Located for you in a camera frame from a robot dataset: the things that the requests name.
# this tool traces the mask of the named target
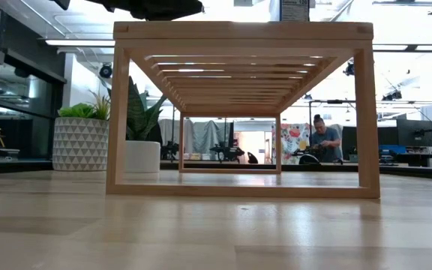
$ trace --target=white pot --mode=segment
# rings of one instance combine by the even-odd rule
[[[61,171],[101,171],[107,167],[108,121],[58,117],[52,143],[52,167]]]
[[[159,173],[159,142],[126,141],[126,173]]]

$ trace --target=wooden slat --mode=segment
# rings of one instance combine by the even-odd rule
[[[285,95],[291,91],[290,88],[177,88],[177,92],[186,95],[225,95],[225,94],[241,94],[246,95]]]
[[[368,22],[115,22],[115,39],[372,40]]]
[[[380,171],[372,44],[354,56],[359,185],[380,196]]]
[[[276,170],[278,171],[278,173],[281,174],[281,170],[283,167],[283,148],[281,147],[281,114],[276,116],[276,127],[274,129],[275,135],[274,135],[274,139],[276,140],[275,142],[275,155],[276,155]]]
[[[144,55],[140,55],[138,52],[132,52],[130,57],[179,111],[184,110],[185,105],[182,103],[181,99],[172,91],[168,84],[164,82],[164,77],[158,75],[159,70],[151,69],[151,66],[154,65],[152,59],[146,59]]]
[[[363,47],[364,41],[269,40],[269,39],[172,39],[170,45],[160,39],[120,40],[120,47],[130,47],[148,56],[244,56],[244,57],[308,57],[337,56]]]
[[[322,59],[311,57],[250,57],[250,56],[153,56],[151,57],[155,62],[160,65],[161,63],[193,63],[201,65],[304,65],[314,64],[317,65]]]
[[[254,105],[239,105],[239,106],[221,106],[221,105],[207,105],[207,104],[194,104],[187,105],[186,113],[191,113],[192,116],[220,116],[220,117],[243,117],[243,116],[260,116],[267,117],[273,116],[276,106],[273,105],[259,105],[257,109]]]
[[[259,102],[266,102],[266,101],[280,101],[281,98],[279,97],[186,97],[184,101],[186,103],[194,103],[194,102],[200,102],[201,104],[207,104],[207,103],[223,103],[223,102],[251,102],[251,103],[259,103]]]
[[[198,99],[190,99],[186,100],[186,104],[278,104],[279,100],[218,100],[218,99],[212,99],[212,100],[198,100]]]
[[[219,92],[208,92],[208,91],[192,91],[192,92],[184,92],[178,91],[179,96],[183,99],[187,97],[231,97],[231,98],[244,98],[247,96],[252,97],[281,97],[287,95],[287,92],[270,92],[270,93],[259,93],[259,92],[249,92],[241,93],[238,91],[219,91]]]
[[[268,85],[268,84],[208,84],[208,83],[173,83],[175,89],[262,89],[262,90],[291,90],[293,85]]]
[[[201,71],[201,72],[174,72],[174,71],[167,71],[167,72],[161,72],[163,77],[166,78],[188,78],[188,77],[195,77],[195,76],[226,76],[226,77],[232,77],[232,78],[287,78],[287,79],[302,79],[305,76],[305,73],[289,73],[289,72],[283,72],[283,73],[273,73],[269,71],[246,71],[246,72],[220,72],[220,71]]]
[[[185,168],[185,113],[179,115],[179,172]]]
[[[219,70],[219,71],[310,71],[313,66],[303,64],[159,64],[160,71]]]
[[[329,74],[333,73],[342,64],[350,59],[351,55],[342,55],[338,58],[326,59],[324,63],[320,64],[317,69],[309,73],[298,87],[295,87],[292,96],[289,96],[284,102],[281,103],[279,113],[282,113],[289,106],[293,105],[304,94],[308,93],[314,86],[321,83]]]
[[[128,51],[116,47],[112,75],[111,115],[109,117],[106,192],[108,192],[108,188],[116,185],[122,179],[125,170],[129,61]]]
[[[275,86],[275,85],[295,85],[298,83],[298,79],[252,79],[252,78],[168,78],[168,82],[172,83],[174,86],[178,84],[215,84],[215,85],[223,85],[223,84],[258,84],[258,85],[266,85],[266,86]]]

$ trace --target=desk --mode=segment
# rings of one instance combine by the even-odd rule
[[[429,167],[432,154],[406,153],[397,154],[394,160],[398,163],[408,163],[410,167]]]

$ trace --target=light wood floor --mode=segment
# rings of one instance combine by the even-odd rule
[[[104,179],[1,174],[0,270],[432,270],[429,179],[382,175],[381,200],[105,196]]]

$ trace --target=green leaf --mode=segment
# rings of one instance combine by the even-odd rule
[[[96,102],[92,104],[93,113],[91,118],[107,121],[110,117],[110,99],[102,96],[99,92],[97,94],[93,91],[90,92],[96,99]]]
[[[88,104],[79,103],[69,108],[61,108],[59,110],[59,116],[61,117],[80,117],[80,118],[91,118],[93,114],[93,107]]]
[[[159,115],[162,112],[160,110],[161,105],[166,100],[166,97],[161,97],[155,105],[153,105],[151,108],[149,108],[145,114],[146,114],[146,127],[144,131],[139,136],[138,140],[146,140],[148,137],[149,131],[158,123]]]
[[[141,133],[146,127],[146,115],[144,105],[141,101],[137,86],[133,83],[133,78],[129,77],[127,93],[127,126],[131,130],[127,134],[129,140],[139,140]]]
[[[144,107],[144,110],[146,111],[148,109],[148,93],[144,92],[142,94],[139,94],[139,97],[141,98],[142,106]]]

